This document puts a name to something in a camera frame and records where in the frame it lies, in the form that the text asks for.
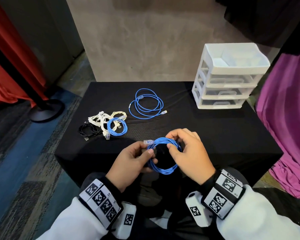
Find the black tablecloth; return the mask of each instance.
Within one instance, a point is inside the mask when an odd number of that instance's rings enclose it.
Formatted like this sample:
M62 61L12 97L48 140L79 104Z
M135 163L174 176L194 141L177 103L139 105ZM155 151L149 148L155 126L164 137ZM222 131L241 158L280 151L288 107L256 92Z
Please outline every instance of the black tablecloth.
M120 151L131 143L188 128L198 133L216 167L231 166L253 185L282 156L281 149L247 102L241 109L198 109L192 85L193 82L92 82L56 149L58 162L80 186L89 173L107 172ZM168 113L149 120L132 117L128 107L140 88L155 91ZM157 104L151 98L140 103L147 108ZM111 136L110 140L99 135L86 141L78 128L100 111L126 112L128 132L121 137Z

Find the white sleeve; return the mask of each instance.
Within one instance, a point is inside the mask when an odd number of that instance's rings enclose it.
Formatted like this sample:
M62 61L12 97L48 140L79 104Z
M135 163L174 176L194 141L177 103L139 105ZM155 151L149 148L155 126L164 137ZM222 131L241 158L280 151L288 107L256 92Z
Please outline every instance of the white sleeve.
M300 240L300 226L280 216L272 204L248 185L228 216L216 224L226 240Z
M107 233L101 222L75 197L38 240L99 240Z

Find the magenta cloth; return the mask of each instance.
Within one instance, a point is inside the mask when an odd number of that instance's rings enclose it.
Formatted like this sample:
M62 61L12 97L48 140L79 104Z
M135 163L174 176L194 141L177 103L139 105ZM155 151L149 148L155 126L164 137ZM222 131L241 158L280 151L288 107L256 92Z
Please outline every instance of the magenta cloth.
M280 56L261 90L256 111L284 152L269 172L300 199L300 55Z

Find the person's left hand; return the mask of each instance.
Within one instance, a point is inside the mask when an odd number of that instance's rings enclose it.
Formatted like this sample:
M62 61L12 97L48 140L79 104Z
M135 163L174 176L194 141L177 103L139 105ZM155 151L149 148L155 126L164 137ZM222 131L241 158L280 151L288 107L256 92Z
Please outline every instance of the person's left hand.
M154 157L155 154L153 149L146 150L141 154L141 149L145 148L147 148L147 145L142 141L137 141L124 148L107 173L106 177L108 180L110 180L120 192L124 192L140 173L152 172L150 168L143 168L143 166L150 158ZM158 162L156 158L152 160L155 164Z

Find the person's right hand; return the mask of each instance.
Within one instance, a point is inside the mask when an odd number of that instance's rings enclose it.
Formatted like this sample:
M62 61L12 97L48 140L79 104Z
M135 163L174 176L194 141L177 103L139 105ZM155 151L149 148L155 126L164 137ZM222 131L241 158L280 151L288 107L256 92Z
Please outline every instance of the person's right hand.
M196 132L188 129L175 129L170 131L166 138L184 142L183 152L178 151L172 144L167 144L167 147L176 164L192 180L202 185L215 173L216 169Z

